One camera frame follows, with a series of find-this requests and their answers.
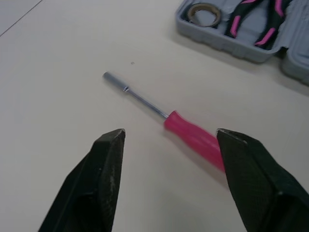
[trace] pink screwdriver handle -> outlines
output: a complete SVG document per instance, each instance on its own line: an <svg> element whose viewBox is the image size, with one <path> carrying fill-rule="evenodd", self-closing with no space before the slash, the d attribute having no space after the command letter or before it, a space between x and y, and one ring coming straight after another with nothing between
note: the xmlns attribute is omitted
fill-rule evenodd
<svg viewBox="0 0 309 232"><path fill-rule="evenodd" d="M184 120L173 111L164 122L165 129L178 135L189 147L225 172L218 140L204 129Z"/></svg>

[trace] screwdriver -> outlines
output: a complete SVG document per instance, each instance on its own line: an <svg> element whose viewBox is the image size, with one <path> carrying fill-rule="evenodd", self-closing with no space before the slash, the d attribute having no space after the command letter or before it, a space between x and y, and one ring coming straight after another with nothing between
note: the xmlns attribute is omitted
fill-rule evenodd
<svg viewBox="0 0 309 232"><path fill-rule="evenodd" d="M225 172L219 143L216 137L197 125L183 119L177 111L173 111L170 115L164 113L162 110L158 109L156 106L134 92L129 85L109 72L104 73L103 77L116 87L120 88L123 92L130 94L164 118L165 129L176 134L192 150L197 152L219 170Z"/></svg>

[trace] table surface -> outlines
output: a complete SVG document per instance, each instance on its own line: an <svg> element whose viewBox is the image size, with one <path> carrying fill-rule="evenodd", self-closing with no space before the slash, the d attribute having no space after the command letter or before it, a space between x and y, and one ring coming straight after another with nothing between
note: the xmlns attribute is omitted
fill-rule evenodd
<svg viewBox="0 0 309 232"><path fill-rule="evenodd" d="M126 129L113 231L244 232L225 175L102 80L163 110L259 139L306 190L309 88L179 35L181 0L44 0L0 37L0 231L40 227L102 134Z"/></svg>

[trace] pink and black pliers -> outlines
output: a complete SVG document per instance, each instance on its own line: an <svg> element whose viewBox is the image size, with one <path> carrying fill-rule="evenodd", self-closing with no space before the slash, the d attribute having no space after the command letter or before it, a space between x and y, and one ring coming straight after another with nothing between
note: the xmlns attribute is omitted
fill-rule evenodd
<svg viewBox="0 0 309 232"><path fill-rule="evenodd" d="M236 38L238 29L246 15L262 1L264 0L242 0L229 19L225 35ZM269 0L267 24L260 37L254 43L255 46L266 49L267 46L276 39L279 27L286 17L286 8L291 1L292 0Z"/></svg>

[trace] tool kit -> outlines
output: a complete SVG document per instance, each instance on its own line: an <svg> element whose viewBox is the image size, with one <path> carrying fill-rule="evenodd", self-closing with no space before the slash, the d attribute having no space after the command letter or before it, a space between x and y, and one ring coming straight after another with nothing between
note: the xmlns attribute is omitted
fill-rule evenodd
<svg viewBox="0 0 309 232"><path fill-rule="evenodd" d="M284 54L282 71L309 85L309 0L185 0L176 24L180 34L254 63Z"/></svg>

